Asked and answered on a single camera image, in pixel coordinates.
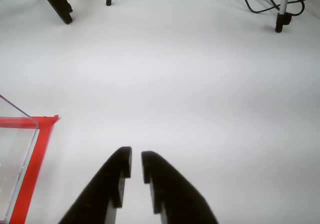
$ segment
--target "clear plastic box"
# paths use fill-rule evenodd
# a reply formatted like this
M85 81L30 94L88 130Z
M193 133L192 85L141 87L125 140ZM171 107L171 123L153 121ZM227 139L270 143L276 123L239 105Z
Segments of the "clear plastic box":
M37 128L9 128L7 121L16 118L36 120L0 95L0 224L7 224L35 147Z

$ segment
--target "white floor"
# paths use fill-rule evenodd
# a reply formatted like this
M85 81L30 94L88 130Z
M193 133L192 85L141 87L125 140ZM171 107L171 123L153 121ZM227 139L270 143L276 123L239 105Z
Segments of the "white floor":
M133 161L117 224L160 224L146 150L221 224L320 223L320 0L281 34L275 10L244 0L105 1L69 0L65 25L46 0L0 0L0 93L60 115L26 224L57 224L120 146Z

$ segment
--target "black tripod leg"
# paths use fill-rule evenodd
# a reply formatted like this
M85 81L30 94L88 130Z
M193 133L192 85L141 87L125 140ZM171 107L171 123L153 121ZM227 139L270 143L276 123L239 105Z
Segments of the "black tripod leg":
M71 5L67 0L47 0L50 5L54 8L59 17L66 23L72 22L70 13L72 12Z
M162 224L218 224L201 194L164 158L142 152L144 183L150 183L153 212Z
M125 178L131 175L130 147L116 150L92 178L59 224L115 224Z

